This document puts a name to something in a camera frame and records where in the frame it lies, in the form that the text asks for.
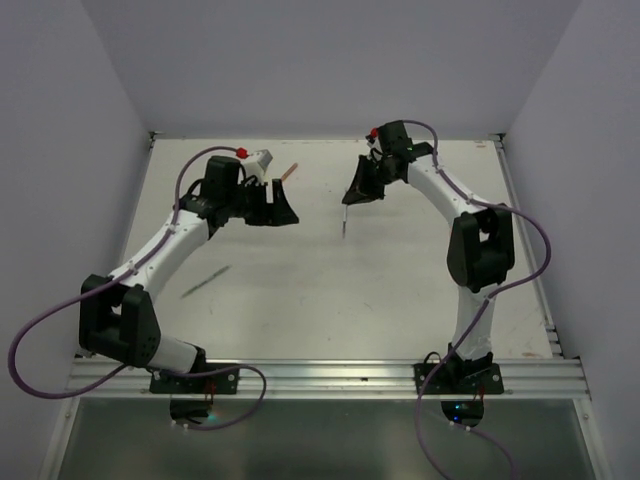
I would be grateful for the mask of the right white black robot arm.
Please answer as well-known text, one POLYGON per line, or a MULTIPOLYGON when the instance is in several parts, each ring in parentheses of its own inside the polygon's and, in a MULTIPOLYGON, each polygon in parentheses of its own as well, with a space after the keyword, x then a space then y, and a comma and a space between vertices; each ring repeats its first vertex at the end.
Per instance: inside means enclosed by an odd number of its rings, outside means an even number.
POLYGON ((468 392, 481 380, 476 362, 492 353, 490 334, 494 307, 488 298, 515 265, 511 213, 475 196, 439 160, 439 140, 415 142, 407 122, 396 120, 373 128, 366 136, 369 152, 358 157, 354 178, 342 204, 366 204, 385 197, 385 188, 402 181, 421 193, 449 227, 446 264, 458 286, 458 311, 449 350, 459 358, 445 369, 451 389, 468 392))

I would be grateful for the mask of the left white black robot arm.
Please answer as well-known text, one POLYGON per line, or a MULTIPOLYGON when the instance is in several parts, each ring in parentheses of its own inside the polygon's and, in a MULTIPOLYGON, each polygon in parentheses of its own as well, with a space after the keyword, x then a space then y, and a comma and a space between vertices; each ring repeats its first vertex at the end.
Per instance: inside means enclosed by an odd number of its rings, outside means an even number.
POLYGON ((126 366, 171 372, 185 392, 201 390, 208 379, 204 350, 164 335, 155 301, 182 264, 229 220, 256 227, 298 223, 281 180, 266 177, 271 161, 267 150, 210 157, 201 178, 176 190, 167 220, 135 255, 109 275, 84 281, 80 346, 126 366))

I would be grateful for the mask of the orange highlighter pen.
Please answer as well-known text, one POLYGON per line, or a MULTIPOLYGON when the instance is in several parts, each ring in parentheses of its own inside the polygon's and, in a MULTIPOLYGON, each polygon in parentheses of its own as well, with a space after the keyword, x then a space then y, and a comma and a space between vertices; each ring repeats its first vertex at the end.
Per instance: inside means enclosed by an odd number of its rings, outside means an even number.
POLYGON ((298 163, 294 162, 280 177, 281 181, 286 181, 298 168, 298 163))

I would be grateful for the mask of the thin black white pen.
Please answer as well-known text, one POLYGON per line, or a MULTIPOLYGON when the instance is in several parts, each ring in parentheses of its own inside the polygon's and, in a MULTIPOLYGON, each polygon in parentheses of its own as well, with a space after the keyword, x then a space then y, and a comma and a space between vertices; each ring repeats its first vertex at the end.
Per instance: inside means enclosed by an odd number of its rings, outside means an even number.
POLYGON ((342 215, 342 222, 341 222, 341 238, 343 240, 346 239, 346 232, 347 232, 347 225, 348 225, 348 211, 349 211, 349 206, 346 204, 343 204, 343 215, 342 215))

